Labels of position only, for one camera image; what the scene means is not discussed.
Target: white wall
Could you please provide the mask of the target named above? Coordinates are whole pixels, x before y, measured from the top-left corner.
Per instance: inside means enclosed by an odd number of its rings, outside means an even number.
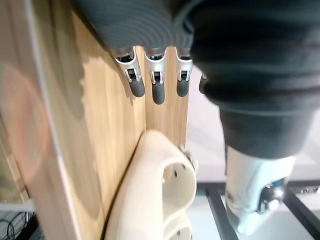
[[[186,214],[191,222],[193,240],[220,240],[206,196],[196,196]]]
[[[320,219],[320,194],[303,194],[300,200]],[[197,195],[187,210],[194,240],[220,240],[207,197]],[[251,236],[239,240],[313,240],[286,205],[279,209]]]
[[[219,108],[199,92],[201,71],[194,67],[190,80],[186,148],[199,161],[198,182],[225,181],[225,149]],[[291,180],[320,179],[320,111],[316,113]]]

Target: wooden panel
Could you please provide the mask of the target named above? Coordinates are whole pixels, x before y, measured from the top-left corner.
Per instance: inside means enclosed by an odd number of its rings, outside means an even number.
[[[146,129],[145,97],[132,95],[128,81],[111,56],[102,50],[75,14],[73,21],[84,67],[87,127],[106,215],[138,139]],[[143,49],[138,47],[136,52],[143,63]]]
[[[0,44],[0,88],[8,63],[18,66],[17,52],[7,1],[0,2],[1,38],[6,44]],[[8,137],[0,116],[0,203],[22,203],[28,200],[24,181],[21,178],[16,159],[8,143]]]
[[[188,98],[177,94],[176,52],[168,47],[164,80],[165,101],[156,105],[152,99],[152,84],[145,63],[145,115],[146,128],[164,133],[174,144],[185,145],[187,131]]]
[[[10,6],[21,67],[7,70],[1,93],[24,110],[1,109],[40,224],[47,239],[99,239],[145,130],[145,99],[132,97],[68,1]]]

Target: black rubber glove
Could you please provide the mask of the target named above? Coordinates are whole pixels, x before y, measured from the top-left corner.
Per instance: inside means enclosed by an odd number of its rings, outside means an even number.
[[[320,104],[320,1],[208,0],[189,19],[225,143],[267,159],[298,153]]]

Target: robotic hand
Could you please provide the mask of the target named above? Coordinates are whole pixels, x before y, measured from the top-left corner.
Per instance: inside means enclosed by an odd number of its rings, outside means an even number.
[[[281,203],[320,104],[320,3],[74,1],[137,97],[145,89],[136,45],[145,49],[157,104],[165,97],[167,46],[177,47],[183,63],[177,70],[180,96],[188,92],[190,56],[205,73],[201,89],[219,105],[227,149],[228,218],[239,233],[251,234]]]

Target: gray fingertip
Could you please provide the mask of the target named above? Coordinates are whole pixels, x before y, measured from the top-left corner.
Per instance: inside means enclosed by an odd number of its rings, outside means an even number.
[[[140,98],[145,94],[145,85],[142,80],[140,81],[133,80],[132,82],[129,83],[129,85],[130,85],[132,94],[137,98]]]
[[[204,78],[204,76],[202,75],[199,83],[200,93],[205,94],[205,85],[207,82],[208,82],[208,78],[207,77]]]
[[[155,104],[163,104],[165,101],[165,84],[156,82],[152,84],[152,98]]]
[[[185,97],[189,92],[189,81],[181,80],[176,81],[176,93],[180,97]]]

